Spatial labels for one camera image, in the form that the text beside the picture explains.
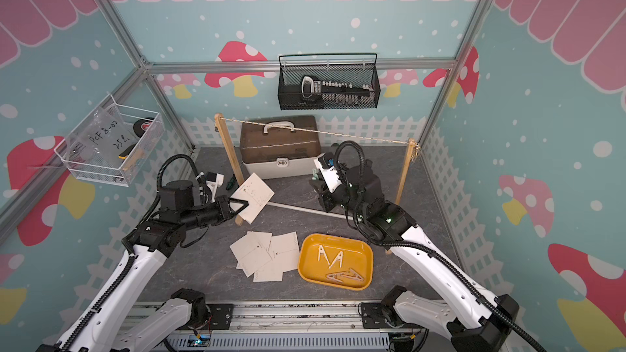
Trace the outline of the white clothespin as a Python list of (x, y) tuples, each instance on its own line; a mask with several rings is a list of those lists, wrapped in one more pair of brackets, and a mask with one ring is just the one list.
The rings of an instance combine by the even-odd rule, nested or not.
[(325, 262), (328, 267), (330, 267), (330, 261), (328, 255), (326, 254), (324, 246), (321, 244), (318, 246), (318, 261)]
[(335, 257), (333, 258), (332, 262), (330, 263), (329, 270), (332, 270), (335, 268), (342, 269), (343, 258), (344, 258), (344, 252), (342, 250), (338, 251)]

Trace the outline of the pink clothespin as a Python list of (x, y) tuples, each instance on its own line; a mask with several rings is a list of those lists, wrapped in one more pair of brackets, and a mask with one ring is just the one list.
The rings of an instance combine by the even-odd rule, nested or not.
[(339, 278), (346, 283), (363, 284), (365, 282), (365, 278), (353, 268), (343, 271)]
[(346, 272), (329, 273), (325, 277), (328, 282), (338, 285), (344, 285), (347, 282)]

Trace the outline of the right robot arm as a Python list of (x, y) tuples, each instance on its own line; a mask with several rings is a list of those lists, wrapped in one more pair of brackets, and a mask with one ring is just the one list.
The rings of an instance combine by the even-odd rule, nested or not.
[(517, 324), (519, 305), (511, 296), (497, 296), (470, 278), (437, 248), (415, 218), (386, 200), (358, 143), (340, 143), (314, 163), (318, 176), (310, 184), (324, 211), (342, 208), (350, 228), (407, 263), (442, 299), (436, 302), (394, 287), (381, 302), (389, 326), (418, 325), (446, 337), (457, 351), (498, 351), (512, 333), (534, 350), (544, 349)]

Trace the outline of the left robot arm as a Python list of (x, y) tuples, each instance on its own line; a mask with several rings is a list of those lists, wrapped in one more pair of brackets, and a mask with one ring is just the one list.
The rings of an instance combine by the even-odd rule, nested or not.
[(185, 154), (168, 158), (156, 177), (156, 197), (138, 225), (122, 239), (125, 253), (77, 321), (40, 351), (150, 351), (180, 328), (197, 332), (210, 324), (205, 293), (181, 288), (130, 331), (118, 332), (144, 288), (187, 233), (208, 230), (239, 215), (246, 200), (215, 195), (206, 175)]

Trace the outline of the brown lid toolbox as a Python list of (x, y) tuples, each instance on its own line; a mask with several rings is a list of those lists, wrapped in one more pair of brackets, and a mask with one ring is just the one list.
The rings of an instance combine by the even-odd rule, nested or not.
[(313, 116), (273, 117), (241, 126), (243, 165), (261, 179), (311, 174), (322, 153)]

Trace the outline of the yellow plastic tray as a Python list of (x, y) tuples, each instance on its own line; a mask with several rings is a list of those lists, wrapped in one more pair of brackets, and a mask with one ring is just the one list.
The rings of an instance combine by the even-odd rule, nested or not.
[(298, 273), (310, 283), (362, 291), (373, 280), (373, 251), (363, 241), (311, 234), (303, 241)]

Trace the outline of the black tape roll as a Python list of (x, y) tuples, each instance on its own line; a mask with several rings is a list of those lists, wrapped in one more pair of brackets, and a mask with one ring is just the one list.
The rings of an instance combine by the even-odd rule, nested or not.
[(152, 124), (153, 118), (140, 118), (133, 124), (133, 132), (138, 138), (141, 138)]

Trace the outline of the plastic labelled bag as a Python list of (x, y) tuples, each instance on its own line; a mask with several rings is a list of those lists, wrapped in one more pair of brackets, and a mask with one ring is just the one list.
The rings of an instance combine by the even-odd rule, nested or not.
[(82, 145), (82, 156), (87, 163), (117, 169), (122, 160), (118, 157), (127, 148), (136, 144), (136, 136), (129, 130), (117, 113), (97, 108), (86, 127), (80, 131), (78, 141)]

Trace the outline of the yellow handled tool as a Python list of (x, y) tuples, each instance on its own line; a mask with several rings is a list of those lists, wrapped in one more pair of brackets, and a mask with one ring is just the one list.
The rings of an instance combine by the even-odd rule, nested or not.
[(122, 160), (122, 172), (130, 172), (144, 158), (144, 151), (137, 143), (127, 148), (118, 157)]

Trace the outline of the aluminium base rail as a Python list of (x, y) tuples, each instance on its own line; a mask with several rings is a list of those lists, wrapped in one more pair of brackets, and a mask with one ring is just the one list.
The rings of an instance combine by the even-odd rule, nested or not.
[(274, 330), (276, 332), (347, 331), (362, 328), (422, 327), (450, 339), (458, 351), (498, 351), (510, 327), (497, 315), (497, 300), (457, 294), (446, 304), (394, 289), (380, 303), (244, 302), (235, 306), (205, 303), (203, 293), (184, 290), (135, 327), (122, 332), (132, 303), (107, 300), (88, 309), (60, 339), (71, 351), (147, 351), (177, 329)]

